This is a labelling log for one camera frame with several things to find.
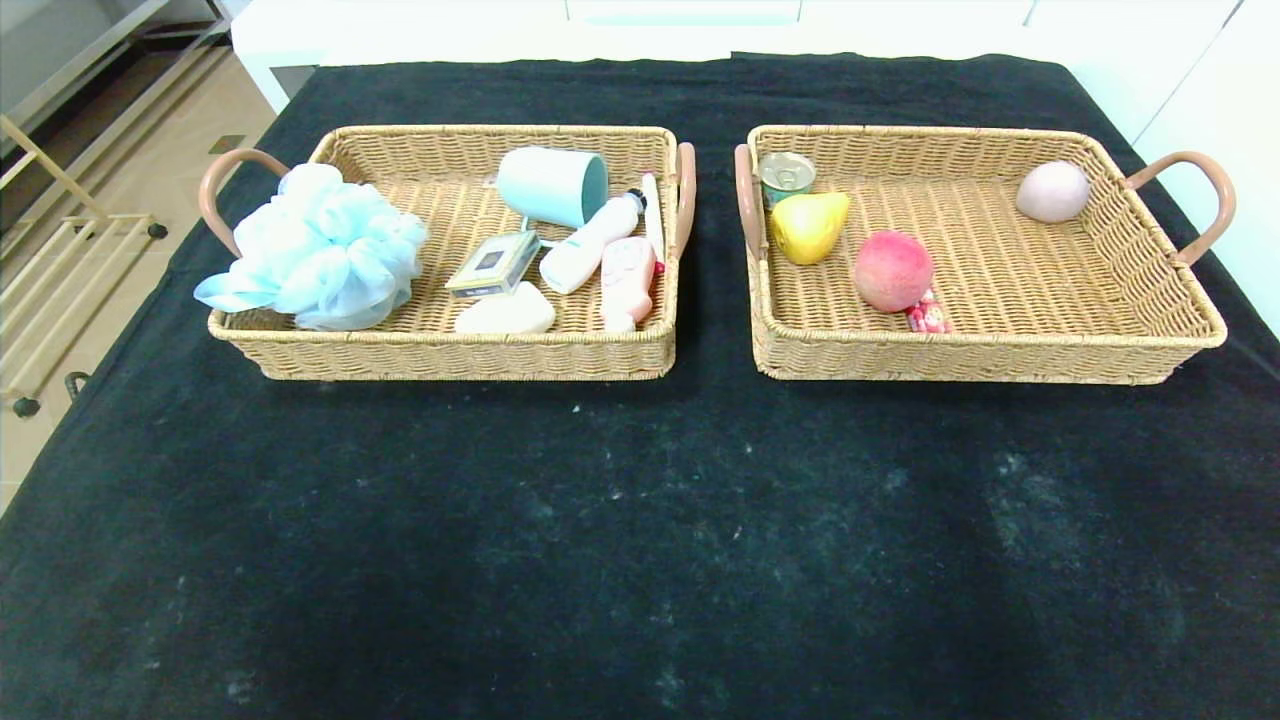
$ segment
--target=pink basket handle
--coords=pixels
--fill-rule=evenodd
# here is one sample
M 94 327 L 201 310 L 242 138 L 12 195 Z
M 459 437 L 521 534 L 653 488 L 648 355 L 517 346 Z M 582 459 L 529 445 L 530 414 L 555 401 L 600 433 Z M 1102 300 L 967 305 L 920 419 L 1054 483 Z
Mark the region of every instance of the pink basket handle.
M 1217 191 L 1217 218 L 1213 219 L 1213 224 L 1204 231 L 1204 234 L 1196 238 L 1194 242 L 1183 249 L 1178 254 L 1178 259 L 1188 265 L 1194 265 L 1197 260 L 1208 250 L 1213 241 L 1217 240 L 1226 227 L 1231 224 L 1231 218 L 1235 217 L 1235 186 L 1231 184 L 1231 178 L 1226 176 L 1226 170 L 1222 165 L 1219 165 L 1212 158 L 1204 155 L 1203 152 L 1192 152 L 1184 150 L 1181 152 L 1171 152 L 1165 155 L 1160 160 L 1147 165 L 1144 169 L 1134 173 L 1125 183 L 1133 190 L 1147 184 L 1151 178 L 1156 177 L 1161 170 L 1172 165 L 1174 163 L 1190 163 L 1201 169 L 1208 182 Z
M 676 259 L 685 254 L 694 231 L 694 201 L 698 197 L 698 158 L 690 142 L 680 143 L 680 204 L 676 206 Z
M 244 160 L 253 160 L 265 165 L 266 169 L 280 177 L 284 177 L 284 173 L 289 172 L 284 167 L 284 163 L 261 150 L 237 147 L 230 152 L 223 152 L 214 160 L 212 165 L 209 165 L 209 169 L 205 170 L 205 177 L 200 178 L 200 190 L 196 191 L 196 199 L 200 202 L 200 214 L 205 218 L 205 224 L 218 236 L 218 240 L 223 241 L 227 250 L 230 250 L 232 255 L 237 258 L 239 258 L 239 249 L 236 247 L 236 236 L 232 233 L 232 228 L 227 227 L 227 220 L 223 220 L 223 217 L 218 214 L 218 186 L 223 184 L 223 178 Z
M 739 145 L 733 149 L 733 174 L 737 181 L 737 214 L 742 220 L 742 236 L 751 258 L 762 260 L 765 251 L 764 228 L 756 211 L 755 174 L 751 173 L 751 149 Z

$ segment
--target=yellow pear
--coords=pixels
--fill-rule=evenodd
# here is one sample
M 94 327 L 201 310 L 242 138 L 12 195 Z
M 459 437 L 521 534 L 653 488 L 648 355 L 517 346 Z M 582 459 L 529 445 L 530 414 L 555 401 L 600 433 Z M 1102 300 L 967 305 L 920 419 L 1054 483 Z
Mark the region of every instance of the yellow pear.
M 792 195 L 773 206 L 769 227 L 782 254 L 796 265 L 813 265 L 831 252 L 849 215 L 844 192 Z

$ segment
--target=tin can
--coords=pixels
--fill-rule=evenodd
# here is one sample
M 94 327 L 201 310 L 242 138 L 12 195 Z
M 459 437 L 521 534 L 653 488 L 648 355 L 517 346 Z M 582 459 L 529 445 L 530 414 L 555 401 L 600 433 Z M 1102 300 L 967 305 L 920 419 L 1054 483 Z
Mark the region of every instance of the tin can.
M 762 156 L 760 184 L 764 188 L 764 209 L 773 210 L 783 197 L 809 192 L 817 177 L 813 163 L 799 152 L 769 152 Z

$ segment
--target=black tablecloth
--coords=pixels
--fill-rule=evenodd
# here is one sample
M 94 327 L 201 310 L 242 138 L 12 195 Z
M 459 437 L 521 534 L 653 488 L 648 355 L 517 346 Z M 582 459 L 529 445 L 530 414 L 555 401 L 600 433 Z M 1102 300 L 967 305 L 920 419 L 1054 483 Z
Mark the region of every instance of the black tablecloth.
M 731 174 L 751 127 L 1065 128 L 1138 169 L 1062 68 L 321 69 L 260 145 L 298 163 L 352 123 L 694 142 L 676 368 L 271 382 L 205 329 L 191 290 L 228 256 L 198 227 L 0 520 L 0 716 L 1280 714 L 1280 347 L 1212 256 L 1230 340 L 1156 387 L 753 365 Z M 221 205 L 236 220 L 273 182 L 243 169 Z

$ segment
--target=wicker basket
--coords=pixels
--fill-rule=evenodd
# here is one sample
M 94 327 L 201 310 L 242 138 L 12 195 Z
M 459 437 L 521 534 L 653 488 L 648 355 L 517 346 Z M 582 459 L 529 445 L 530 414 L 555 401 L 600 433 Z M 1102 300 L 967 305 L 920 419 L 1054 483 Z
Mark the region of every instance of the wicker basket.
M 667 243 L 667 270 L 654 282 L 654 306 L 636 332 L 605 333 L 599 316 L 599 274 L 572 295 L 539 288 L 556 307 L 556 324 L 540 334 L 458 334 L 453 319 L 470 305 L 444 290 L 449 274 L 484 238 L 513 232 L 521 218 L 493 187 L 502 156 L 524 145 L 590 150 L 604 155 L 611 195 L 658 178 Z M 242 160 L 283 174 L 257 150 L 232 151 L 209 169 L 201 211 L 236 252 L 218 217 L 214 191 Z M 292 316 L 269 310 L 209 316 L 214 337 L 238 347 L 275 379 L 319 380 L 644 380 L 676 360 L 676 290 L 680 255 L 689 240 L 696 192 L 694 149 L 663 128 L 550 126 L 370 126 L 330 132 L 311 161 L 337 165 L 348 182 L 372 183 L 392 205 L 426 220 L 430 240 L 419 254 L 422 275 L 412 297 L 383 323 L 358 332 L 297 329 Z M 558 240 L 568 228 L 539 224 Z
M 780 379 L 1158 383 L 1226 327 L 1189 265 L 1226 228 L 1235 201 L 1221 168 L 1196 152 L 1125 178 L 1083 135 L 978 128 L 764 126 L 736 151 L 746 236 L 751 340 Z M 852 204 L 840 242 L 817 265 L 790 263 L 760 218 L 760 154 L 795 151 L 818 169 L 814 192 Z M 1092 183 L 1075 219 L 1043 224 L 1014 208 L 1021 178 L 1069 160 Z M 1213 225 L 1179 252 L 1135 188 L 1176 161 L 1219 193 Z M 877 229 L 920 238 L 955 327 L 913 333 L 902 314 L 858 297 L 852 261 Z

